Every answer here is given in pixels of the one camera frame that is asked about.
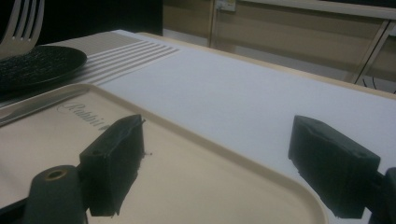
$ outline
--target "black plate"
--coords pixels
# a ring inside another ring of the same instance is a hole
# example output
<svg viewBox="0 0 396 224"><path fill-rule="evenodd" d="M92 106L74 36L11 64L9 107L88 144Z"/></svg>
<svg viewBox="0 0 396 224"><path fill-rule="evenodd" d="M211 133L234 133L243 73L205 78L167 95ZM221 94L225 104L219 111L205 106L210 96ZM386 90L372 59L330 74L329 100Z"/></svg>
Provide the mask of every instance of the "black plate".
<svg viewBox="0 0 396 224"><path fill-rule="evenodd" d="M71 78L85 62L87 55L78 49L37 46L0 61L0 91L26 91Z"/></svg>

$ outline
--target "fork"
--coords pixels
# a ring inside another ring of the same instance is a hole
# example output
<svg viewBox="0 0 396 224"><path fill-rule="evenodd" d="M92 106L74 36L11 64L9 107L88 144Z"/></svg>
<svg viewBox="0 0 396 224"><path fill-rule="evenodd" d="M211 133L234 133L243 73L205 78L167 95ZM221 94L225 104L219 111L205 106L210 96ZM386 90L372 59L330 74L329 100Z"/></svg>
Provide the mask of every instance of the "fork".
<svg viewBox="0 0 396 224"><path fill-rule="evenodd" d="M43 22L44 1L38 0L36 8L36 0L15 0L0 44L0 60L27 53L35 46Z"/></svg>

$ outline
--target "power outlet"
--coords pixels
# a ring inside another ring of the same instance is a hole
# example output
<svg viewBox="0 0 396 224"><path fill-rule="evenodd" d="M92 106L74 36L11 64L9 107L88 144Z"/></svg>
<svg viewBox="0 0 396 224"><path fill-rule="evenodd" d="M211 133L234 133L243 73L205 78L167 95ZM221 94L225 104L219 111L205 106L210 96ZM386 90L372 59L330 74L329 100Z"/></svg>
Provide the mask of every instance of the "power outlet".
<svg viewBox="0 0 396 224"><path fill-rule="evenodd" d="M236 0L216 0L216 9L235 11Z"/></svg>

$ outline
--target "beige tray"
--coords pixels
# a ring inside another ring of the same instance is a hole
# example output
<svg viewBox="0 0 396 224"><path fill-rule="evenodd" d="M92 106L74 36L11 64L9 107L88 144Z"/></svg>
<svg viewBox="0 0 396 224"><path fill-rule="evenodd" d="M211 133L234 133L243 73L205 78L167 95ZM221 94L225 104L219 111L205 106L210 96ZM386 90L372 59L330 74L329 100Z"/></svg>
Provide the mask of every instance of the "beige tray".
<svg viewBox="0 0 396 224"><path fill-rule="evenodd" d="M139 113L147 121L148 153L139 177L119 217L89 217L90 223L328 223L321 202L300 184L94 86L39 95L0 109L0 118L80 88L89 91L0 128L0 207L26 197L39 172L77 165L104 127Z"/></svg>

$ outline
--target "black clamp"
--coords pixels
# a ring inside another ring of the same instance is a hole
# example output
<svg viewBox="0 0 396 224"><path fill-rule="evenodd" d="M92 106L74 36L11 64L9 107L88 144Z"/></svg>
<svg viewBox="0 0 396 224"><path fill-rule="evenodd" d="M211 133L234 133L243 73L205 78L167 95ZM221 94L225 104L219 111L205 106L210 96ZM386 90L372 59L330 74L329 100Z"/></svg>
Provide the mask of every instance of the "black clamp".
<svg viewBox="0 0 396 224"><path fill-rule="evenodd" d="M396 168L385 176L373 152L315 119L296 116L289 159L337 217L361 218L367 207L370 223L396 224Z"/></svg>

